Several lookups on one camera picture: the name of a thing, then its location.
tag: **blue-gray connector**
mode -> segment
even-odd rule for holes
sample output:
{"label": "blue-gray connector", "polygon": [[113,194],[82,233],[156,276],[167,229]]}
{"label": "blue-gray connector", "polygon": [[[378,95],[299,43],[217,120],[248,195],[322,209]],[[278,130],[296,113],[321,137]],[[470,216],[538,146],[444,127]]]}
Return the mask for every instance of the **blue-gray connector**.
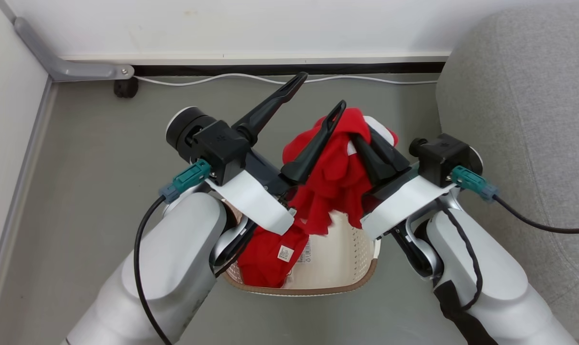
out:
{"label": "blue-gray connector", "polygon": [[211,166],[205,160],[198,160],[181,172],[173,181],[160,189],[160,196],[165,196],[165,203],[170,204],[189,188],[206,180],[211,172]]}
{"label": "blue-gray connector", "polygon": [[472,190],[489,203],[493,203],[493,197],[498,194],[497,186],[491,185],[486,179],[464,166],[456,166],[452,170],[452,182],[461,188]]}

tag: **wall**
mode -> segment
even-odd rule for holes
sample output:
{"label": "wall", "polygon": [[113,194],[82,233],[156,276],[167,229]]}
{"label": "wall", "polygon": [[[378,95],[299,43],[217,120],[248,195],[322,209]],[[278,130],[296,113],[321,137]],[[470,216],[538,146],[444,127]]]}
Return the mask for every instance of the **wall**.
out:
{"label": "wall", "polygon": [[153,65],[444,61],[480,18],[564,0],[7,0],[66,59]]}
{"label": "wall", "polygon": [[0,10],[0,238],[46,81],[46,72]]}

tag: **basket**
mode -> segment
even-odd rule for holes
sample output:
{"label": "basket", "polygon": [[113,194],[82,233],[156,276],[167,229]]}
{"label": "basket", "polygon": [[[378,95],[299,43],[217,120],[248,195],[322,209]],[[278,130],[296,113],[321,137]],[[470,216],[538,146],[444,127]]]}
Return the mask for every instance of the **basket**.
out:
{"label": "basket", "polygon": [[362,229],[349,225],[347,215],[333,211],[327,236],[313,235],[282,288],[243,284],[236,263],[224,273],[235,288],[275,296],[307,297],[333,295],[360,288],[377,267],[380,240],[369,241]]}

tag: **caster wheel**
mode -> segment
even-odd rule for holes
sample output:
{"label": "caster wheel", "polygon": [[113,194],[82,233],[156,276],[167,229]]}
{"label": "caster wheel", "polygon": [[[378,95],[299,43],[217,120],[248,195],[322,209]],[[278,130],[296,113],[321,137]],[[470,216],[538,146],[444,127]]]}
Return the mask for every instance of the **caster wheel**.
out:
{"label": "caster wheel", "polygon": [[130,79],[115,80],[113,91],[115,96],[119,98],[133,98],[138,92],[138,79],[132,77]]}

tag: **gripper holding red cloth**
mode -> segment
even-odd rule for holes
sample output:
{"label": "gripper holding red cloth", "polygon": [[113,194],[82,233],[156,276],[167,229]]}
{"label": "gripper holding red cloth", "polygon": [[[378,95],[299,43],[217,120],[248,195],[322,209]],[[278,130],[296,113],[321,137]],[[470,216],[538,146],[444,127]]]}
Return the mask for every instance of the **gripper holding red cloth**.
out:
{"label": "gripper holding red cloth", "polygon": [[[283,150],[283,163],[294,161],[320,131],[321,118],[312,129],[298,135]],[[392,145],[397,137],[390,132]],[[360,228],[363,216],[362,195],[371,190],[367,172],[356,153],[351,137],[359,135],[371,143],[371,128],[362,112],[348,108],[342,114],[326,147],[303,186],[289,206],[296,209],[294,224],[280,236],[258,227],[238,259],[243,282],[251,286],[281,288],[309,240],[310,234],[327,234],[331,210],[348,215],[349,223]]]}

